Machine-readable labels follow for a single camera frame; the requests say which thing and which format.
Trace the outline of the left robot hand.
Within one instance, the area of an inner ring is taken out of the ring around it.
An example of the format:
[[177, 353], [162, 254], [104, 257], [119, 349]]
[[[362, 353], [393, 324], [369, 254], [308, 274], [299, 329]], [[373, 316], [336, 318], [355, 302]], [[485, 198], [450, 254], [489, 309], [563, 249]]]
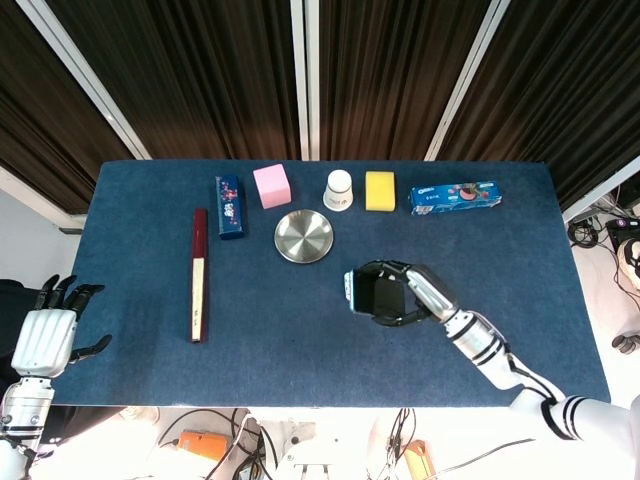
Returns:
[[73, 347], [79, 320], [91, 298], [104, 290], [100, 284], [81, 284], [73, 291], [71, 275], [49, 278], [40, 289], [34, 308], [23, 321], [11, 360], [21, 377], [56, 378], [66, 366], [94, 357], [105, 350], [112, 336], [103, 336], [96, 344]]

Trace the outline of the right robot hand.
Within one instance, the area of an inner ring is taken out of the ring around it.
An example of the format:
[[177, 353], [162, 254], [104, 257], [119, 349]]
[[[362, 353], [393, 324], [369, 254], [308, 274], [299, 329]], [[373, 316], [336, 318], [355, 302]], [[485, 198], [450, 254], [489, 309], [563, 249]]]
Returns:
[[352, 312], [386, 327], [429, 317], [445, 322], [459, 310], [454, 294], [426, 266], [395, 260], [371, 261], [346, 272], [344, 291]]

